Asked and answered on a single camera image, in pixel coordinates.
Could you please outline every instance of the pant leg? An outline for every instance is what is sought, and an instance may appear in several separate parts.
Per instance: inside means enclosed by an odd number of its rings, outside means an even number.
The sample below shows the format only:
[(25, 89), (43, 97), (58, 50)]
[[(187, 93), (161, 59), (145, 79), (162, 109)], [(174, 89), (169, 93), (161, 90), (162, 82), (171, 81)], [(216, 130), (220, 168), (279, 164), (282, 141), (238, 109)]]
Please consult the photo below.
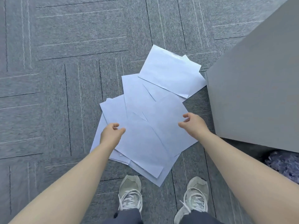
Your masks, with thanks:
[(212, 217), (207, 212), (191, 211), (190, 214), (184, 215), (180, 224), (223, 224)]
[(137, 208), (119, 211), (114, 219), (106, 219), (102, 224), (143, 224)]

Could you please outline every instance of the foot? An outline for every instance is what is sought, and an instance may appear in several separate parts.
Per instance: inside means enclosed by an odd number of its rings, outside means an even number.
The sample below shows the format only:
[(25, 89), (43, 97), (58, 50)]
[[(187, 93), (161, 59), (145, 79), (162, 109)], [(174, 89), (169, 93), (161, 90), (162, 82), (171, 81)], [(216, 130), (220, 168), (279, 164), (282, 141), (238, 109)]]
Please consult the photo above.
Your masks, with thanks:
[(207, 181), (200, 177), (192, 178), (184, 195), (183, 207), (174, 217), (174, 224), (179, 224), (184, 215), (190, 214), (192, 210), (207, 212), (207, 201), (209, 199), (209, 188)]
[(119, 187), (119, 211), (137, 208), (142, 210), (141, 181), (138, 176), (127, 175)]

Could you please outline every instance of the person's left shoe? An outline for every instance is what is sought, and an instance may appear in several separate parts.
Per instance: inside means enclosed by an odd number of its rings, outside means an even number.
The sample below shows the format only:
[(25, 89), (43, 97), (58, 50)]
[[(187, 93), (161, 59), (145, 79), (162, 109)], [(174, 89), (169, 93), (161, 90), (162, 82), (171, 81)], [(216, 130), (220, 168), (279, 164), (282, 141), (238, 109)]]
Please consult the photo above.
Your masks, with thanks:
[(137, 208), (141, 213), (141, 181), (138, 176), (127, 175), (119, 187), (119, 211)]
[(200, 177), (192, 178), (187, 186), (184, 195), (183, 207), (174, 217), (174, 224), (179, 224), (184, 215), (190, 214), (192, 210), (207, 212), (207, 200), (209, 197), (209, 188), (207, 181)]

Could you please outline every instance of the person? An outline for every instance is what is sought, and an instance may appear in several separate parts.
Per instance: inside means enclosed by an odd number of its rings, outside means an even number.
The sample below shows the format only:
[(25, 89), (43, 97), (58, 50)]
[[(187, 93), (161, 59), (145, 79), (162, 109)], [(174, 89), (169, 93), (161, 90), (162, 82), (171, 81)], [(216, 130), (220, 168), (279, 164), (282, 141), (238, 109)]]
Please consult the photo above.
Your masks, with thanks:
[[(288, 178), (223, 141), (209, 131), (204, 120), (193, 113), (178, 125), (205, 148), (226, 183), (255, 223), (298, 223), (299, 186)], [(100, 144), (65, 173), (12, 220), (11, 224), (79, 224), (92, 200), (112, 150), (125, 129), (108, 124)], [(207, 213), (207, 182), (194, 177), (187, 186), (175, 224), (220, 223)], [(142, 223), (141, 182), (126, 176), (119, 190), (119, 211), (103, 224)]]

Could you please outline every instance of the leg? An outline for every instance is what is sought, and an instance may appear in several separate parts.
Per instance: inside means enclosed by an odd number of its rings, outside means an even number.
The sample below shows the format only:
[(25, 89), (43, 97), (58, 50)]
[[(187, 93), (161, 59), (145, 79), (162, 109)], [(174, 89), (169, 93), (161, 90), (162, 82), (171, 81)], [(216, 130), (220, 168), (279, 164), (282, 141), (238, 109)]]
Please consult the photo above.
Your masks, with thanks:
[(143, 224), (141, 219), (141, 181), (138, 176), (127, 175), (119, 187), (119, 208), (113, 219), (102, 224)]
[(192, 178), (184, 195), (183, 206), (174, 217), (174, 224), (220, 224), (207, 213), (208, 199), (207, 181), (200, 177)]

